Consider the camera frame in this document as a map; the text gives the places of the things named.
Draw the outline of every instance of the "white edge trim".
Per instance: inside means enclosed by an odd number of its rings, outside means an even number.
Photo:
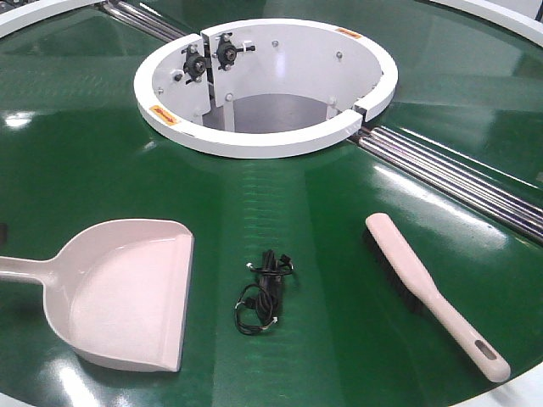
[[[524,14],[512,11],[485,0],[429,0],[431,3],[443,4],[507,28],[543,47],[543,24],[532,20]]]
[[[101,0],[39,0],[0,14],[0,38],[14,31],[75,8],[101,3]]]

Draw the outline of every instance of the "black electrical wire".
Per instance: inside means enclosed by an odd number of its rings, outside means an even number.
[[[275,259],[273,250],[267,250],[262,254],[262,266],[253,267],[247,264],[249,270],[257,276],[257,281],[251,283],[239,294],[234,306],[234,323],[238,331],[243,335],[256,335],[267,330],[278,321],[283,302],[283,278],[294,272],[291,259],[283,254],[280,259]],[[257,290],[254,296],[247,296],[252,288]],[[260,325],[249,325],[241,321],[243,309],[254,309]]]

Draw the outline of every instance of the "dustpan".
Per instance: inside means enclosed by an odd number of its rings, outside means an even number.
[[[55,333],[83,359],[126,371],[178,371],[193,235],[171,220],[112,220],[52,259],[0,257],[0,279],[43,285]]]

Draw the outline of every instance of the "brush handle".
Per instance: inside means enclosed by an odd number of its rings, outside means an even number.
[[[492,382],[511,375],[509,364],[441,295],[421,260],[386,214],[373,214],[366,225],[407,289],[417,296]]]
[[[420,299],[491,382],[509,378],[509,364],[439,292]]]

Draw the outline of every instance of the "green conveyor belt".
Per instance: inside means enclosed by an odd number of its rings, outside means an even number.
[[[420,134],[543,205],[543,50],[419,1],[148,3],[181,28],[295,17],[345,26],[400,70],[374,124]],[[49,328],[38,286],[0,283],[0,392],[53,406],[431,406],[493,387],[431,314],[410,314],[362,244],[387,212],[443,294],[517,376],[543,360],[543,248],[342,142],[291,159],[188,150],[143,120],[132,78],[162,42],[94,8],[0,41],[0,254],[46,259],[103,220],[195,236],[182,369],[112,371]],[[268,248],[289,254],[283,316],[259,337],[232,307]]]

